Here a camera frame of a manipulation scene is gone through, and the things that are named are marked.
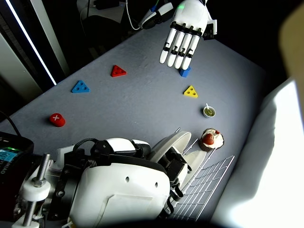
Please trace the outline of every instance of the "red triangle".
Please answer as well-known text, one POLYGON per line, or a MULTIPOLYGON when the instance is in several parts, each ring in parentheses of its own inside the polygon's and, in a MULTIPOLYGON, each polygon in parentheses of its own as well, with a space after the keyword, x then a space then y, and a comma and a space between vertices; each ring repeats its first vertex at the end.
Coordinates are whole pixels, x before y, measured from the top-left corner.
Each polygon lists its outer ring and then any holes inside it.
POLYGON ((114 65, 111 76, 112 77, 117 77, 121 75, 126 75, 127 72, 121 69, 118 65, 114 65))

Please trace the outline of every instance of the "yellow triangle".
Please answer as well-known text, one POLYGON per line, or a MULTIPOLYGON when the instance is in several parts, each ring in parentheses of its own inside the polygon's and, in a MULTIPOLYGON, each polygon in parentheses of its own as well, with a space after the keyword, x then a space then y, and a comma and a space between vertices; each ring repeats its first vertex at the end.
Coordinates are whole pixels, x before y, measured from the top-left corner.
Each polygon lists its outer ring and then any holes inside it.
POLYGON ((198 93, 195 91, 195 89, 192 85, 190 85, 189 88, 184 92, 184 95, 194 97, 194 98, 199 97, 198 93))

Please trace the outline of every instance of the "white robotic hand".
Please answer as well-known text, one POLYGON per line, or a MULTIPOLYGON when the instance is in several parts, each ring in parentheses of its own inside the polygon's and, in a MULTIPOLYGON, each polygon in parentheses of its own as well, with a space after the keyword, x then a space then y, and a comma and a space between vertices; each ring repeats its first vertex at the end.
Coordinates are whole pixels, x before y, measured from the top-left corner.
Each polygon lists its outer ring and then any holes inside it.
POLYGON ((176 69, 188 69, 200 37, 211 39, 217 34, 217 21, 211 18, 206 2, 207 0, 185 0, 177 7, 161 52, 160 63, 166 61, 176 36, 167 65, 174 65, 176 69))

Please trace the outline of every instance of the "small white bowl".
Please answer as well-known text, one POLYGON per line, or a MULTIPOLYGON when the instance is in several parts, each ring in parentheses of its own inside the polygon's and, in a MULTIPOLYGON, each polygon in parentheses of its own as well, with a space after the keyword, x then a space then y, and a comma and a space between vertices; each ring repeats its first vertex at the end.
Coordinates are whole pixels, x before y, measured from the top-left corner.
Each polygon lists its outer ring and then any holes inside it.
POLYGON ((212 118, 212 117, 214 117, 214 116, 215 116, 216 112, 215 112, 215 109, 214 109, 213 107, 209 106, 209 109, 211 109, 211 110, 212 110, 212 112, 214 113, 214 115, 213 115, 213 116, 209 116, 209 115, 207 115, 207 114, 205 113, 205 110, 206 110, 206 109, 207 109, 207 107, 204 107, 204 110, 203 110, 203 114, 204 114, 204 116, 205 116, 206 118, 212 118))

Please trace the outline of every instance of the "blue triangle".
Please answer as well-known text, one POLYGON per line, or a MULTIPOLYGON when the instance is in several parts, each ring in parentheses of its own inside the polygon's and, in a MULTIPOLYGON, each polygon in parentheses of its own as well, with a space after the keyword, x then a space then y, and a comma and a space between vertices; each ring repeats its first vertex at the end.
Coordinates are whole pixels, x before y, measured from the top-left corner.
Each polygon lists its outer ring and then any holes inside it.
POLYGON ((82 80, 79 80, 71 92, 76 94, 76 93, 88 93, 90 91, 91 90, 89 89, 89 87, 87 87, 87 85, 82 80))

